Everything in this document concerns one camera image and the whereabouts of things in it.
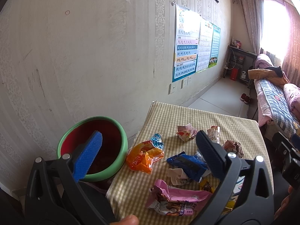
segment red box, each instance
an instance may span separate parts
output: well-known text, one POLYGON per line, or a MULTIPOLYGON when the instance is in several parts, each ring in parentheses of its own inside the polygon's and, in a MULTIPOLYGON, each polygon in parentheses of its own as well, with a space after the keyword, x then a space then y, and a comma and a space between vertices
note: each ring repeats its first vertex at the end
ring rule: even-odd
POLYGON ((236 77, 238 76, 238 72, 239 72, 239 70, 237 68, 233 68, 231 70, 230 79, 233 80, 233 81, 236 81, 236 77))

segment pillow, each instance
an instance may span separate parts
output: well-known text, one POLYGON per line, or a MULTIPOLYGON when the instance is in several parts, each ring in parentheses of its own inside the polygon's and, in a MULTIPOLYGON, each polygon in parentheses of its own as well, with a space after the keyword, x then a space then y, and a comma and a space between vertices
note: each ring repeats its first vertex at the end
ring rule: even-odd
POLYGON ((254 68, 273 67, 271 59, 266 54, 259 54, 255 60, 254 68))
POLYGON ((300 120, 300 89, 294 84, 285 84, 283 93, 290 111, 300 120))

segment window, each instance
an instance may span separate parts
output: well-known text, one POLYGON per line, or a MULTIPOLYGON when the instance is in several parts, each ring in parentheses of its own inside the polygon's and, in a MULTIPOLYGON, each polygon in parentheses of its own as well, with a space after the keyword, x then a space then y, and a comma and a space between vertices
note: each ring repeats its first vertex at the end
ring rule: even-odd
POLYGON ((289 43, 290 19, 285 6, 274 1, 264 1, 262 41, 260 47, 283 61, 289 43))

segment pink curtain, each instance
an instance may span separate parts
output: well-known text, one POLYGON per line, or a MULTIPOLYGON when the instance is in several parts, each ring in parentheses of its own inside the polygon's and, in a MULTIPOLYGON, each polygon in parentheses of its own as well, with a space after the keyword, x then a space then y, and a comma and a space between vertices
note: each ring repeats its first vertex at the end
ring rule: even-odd
POLYGON ((289 3, 285 7, 290 19, 290 39, 282 70, 292 84, 300 87, 300 15, 289 3))

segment red shoe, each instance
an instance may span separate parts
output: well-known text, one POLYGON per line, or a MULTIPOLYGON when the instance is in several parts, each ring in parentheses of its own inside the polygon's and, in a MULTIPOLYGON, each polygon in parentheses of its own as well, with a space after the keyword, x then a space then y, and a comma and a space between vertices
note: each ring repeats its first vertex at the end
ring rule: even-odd
POLYGON ((249 96, 246 96, 244 102, 245 102, 245 104, 249 104, 249 102, 250 102, 250 97, 249 97, 249 96))
POLYGON ((243 94, 241 95, 241 98, 240 98, 240 100, 241 100, 241 101, 244 101, 244 100, 245 100, 245 98, 246 98, 246 96, 247 96, 247 95, 246 95, 245 93, 243 93, 243 94))

